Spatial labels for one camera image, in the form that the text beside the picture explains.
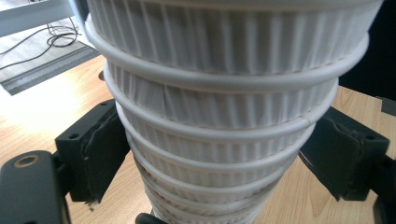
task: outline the wood grain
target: wood grain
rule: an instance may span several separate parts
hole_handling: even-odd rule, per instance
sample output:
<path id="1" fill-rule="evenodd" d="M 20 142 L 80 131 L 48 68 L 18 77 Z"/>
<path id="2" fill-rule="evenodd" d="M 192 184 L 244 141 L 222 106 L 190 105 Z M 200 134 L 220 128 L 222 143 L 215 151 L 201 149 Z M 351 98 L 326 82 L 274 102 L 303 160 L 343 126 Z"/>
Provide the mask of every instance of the wood grain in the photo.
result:
<path id="1" fill-rule="evenodd" d="M 55 151 L 54 139 L 95 105 L 112 98 L 97 77 L 104 58 L 98 57 L 15 96 L 0 98 L 0 165 L 30 150 Z M 394 158 L 396 118 L 380 112 L 381 101 L 339 88 L 333 106 L 382 133 L 392 142 Z M 297 159 L 282 177 L 255 223 L 374 223 L 370 193 L 366 202 L 337 202 Z M 132 154 L 115 176 L 101 204 L 67 197 L 73 223 L 134 223 L 149 213 L 147 199 Z"/>

